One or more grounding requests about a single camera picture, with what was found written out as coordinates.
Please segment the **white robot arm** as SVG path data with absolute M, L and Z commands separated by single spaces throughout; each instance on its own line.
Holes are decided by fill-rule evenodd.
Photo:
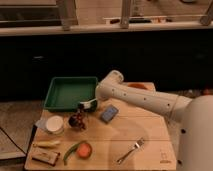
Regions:
M 95 90 L 98 100 L 115 98 L 181 123 L 176 171 L 213 171 L 213 95 L 188 98 L 128 87 L 118 70 Z

